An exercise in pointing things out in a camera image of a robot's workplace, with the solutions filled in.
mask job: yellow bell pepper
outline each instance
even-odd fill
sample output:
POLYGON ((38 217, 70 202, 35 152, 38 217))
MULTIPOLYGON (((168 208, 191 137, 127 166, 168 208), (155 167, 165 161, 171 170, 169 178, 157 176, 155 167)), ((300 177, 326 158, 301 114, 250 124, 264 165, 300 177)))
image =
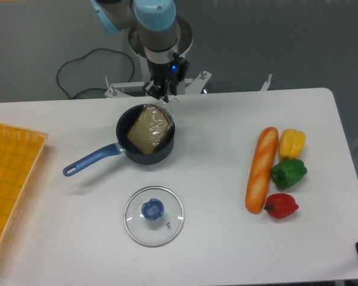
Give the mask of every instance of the yellow bell pepper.
POLYGON ((306 136, 295 129, 286 129, 282 132, 279 147, 279 160, 296 159, 304 148, 306 136))

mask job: plastic-wrapped bread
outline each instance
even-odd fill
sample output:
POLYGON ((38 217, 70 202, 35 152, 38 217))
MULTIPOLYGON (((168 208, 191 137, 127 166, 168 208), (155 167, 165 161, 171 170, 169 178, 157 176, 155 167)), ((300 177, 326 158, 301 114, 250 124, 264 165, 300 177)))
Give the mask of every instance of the plastic-wrapped bread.
POLYGON ((163 109, 148 104, 129 130, 127 138, 143 154, 152 154, 165 142, 170 125, 171 121, 163 109))

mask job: bell pepper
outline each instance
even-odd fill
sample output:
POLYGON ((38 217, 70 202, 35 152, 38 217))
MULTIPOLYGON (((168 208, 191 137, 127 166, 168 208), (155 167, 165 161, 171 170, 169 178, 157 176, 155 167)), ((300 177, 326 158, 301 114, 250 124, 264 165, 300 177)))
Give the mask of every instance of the bell pepper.
POLYGON ((281 189, 287 189, 301 180, 308 170, 299 159, 286 160, 271 168, 270 176, 281 189))
POLYGON ((268 211, 271 217, 283 219, 290 216, 298 209, 298 204, 291 195, 273 194, 267 198, 264 210, 268 211))
POLYGON ((304 148, 306 136, 295 129, 286 129, 282 132, 279 147, 279 160, 296 159, 304 148))

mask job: white table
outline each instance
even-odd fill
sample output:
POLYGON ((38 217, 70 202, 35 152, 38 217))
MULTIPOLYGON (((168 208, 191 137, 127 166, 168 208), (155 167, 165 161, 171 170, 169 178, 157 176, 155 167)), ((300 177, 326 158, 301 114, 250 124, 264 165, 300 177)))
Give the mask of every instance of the white table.
MULTIPOLYGON (((125 154, 66 178, 62 169, 116 142, 128 108, 153 98, 0 104, 0 122, 49 133, 27 197, 0 251, 0 285, 235 285, 358 278, 358 181, 327 89, 178 96, 175 145, 140 166, 125 154), (275 221, 243 198, 260 132, 302 130, 308 174, 300 208, 275 221), (174 191, 186 210, 179 236, 133 242, 122 214, 140 188, 174 191)), ((269 194, 277 192, 271 182, 269 194)))

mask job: bread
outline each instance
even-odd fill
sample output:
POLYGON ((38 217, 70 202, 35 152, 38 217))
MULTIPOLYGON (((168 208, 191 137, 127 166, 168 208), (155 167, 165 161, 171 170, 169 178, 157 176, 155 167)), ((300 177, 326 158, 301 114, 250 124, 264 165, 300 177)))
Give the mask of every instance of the bread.
POLYGON ((152 154, 165 142, 170 120, 158 106, 145 106, 127 134, 127 138, 143 154, 152 154))
POLYGON ((251 213, 257 214, 264 207, 278 143, 279 132, 274 127, 265 128, 258 138, 245 194, 245 207, 251 213))

